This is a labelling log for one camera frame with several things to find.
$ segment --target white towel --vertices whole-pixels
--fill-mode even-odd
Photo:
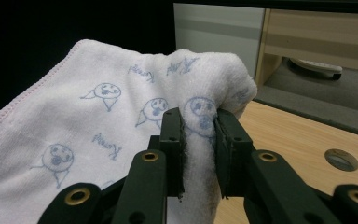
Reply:
[[[36,223],[62,189],[78,182],[104,189],[126,176],[174,107],[186,124],[186,192],[181,202],[168,200],[168,223],[213,223],[216,108],[240,116],[255,95],[231,53],[151,55],[77,42],[0,111],[0,223]]]

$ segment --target wooden table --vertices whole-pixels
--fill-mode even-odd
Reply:
[[[281,154],[308,185],[330,195],[337,185],[358,185],[358,169],[341,171],[324,158],[327,149],[337,148],[358,160],[358,135],[256,102],[248,104],[240,123],[256,149]],[[249,223],[243,198],[222,200],[215,223]]]

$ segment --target towel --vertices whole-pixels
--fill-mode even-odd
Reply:
[[[0,223],[36,223],[62,189],[79,182],[104,189],[126,176],[174,107],[186,126],[186,192],[168,199],[167,222],[213,223],[221,198],[216,109],[238,118],[255,95],[232,53],[141,54],[80,40],[0,111]]]

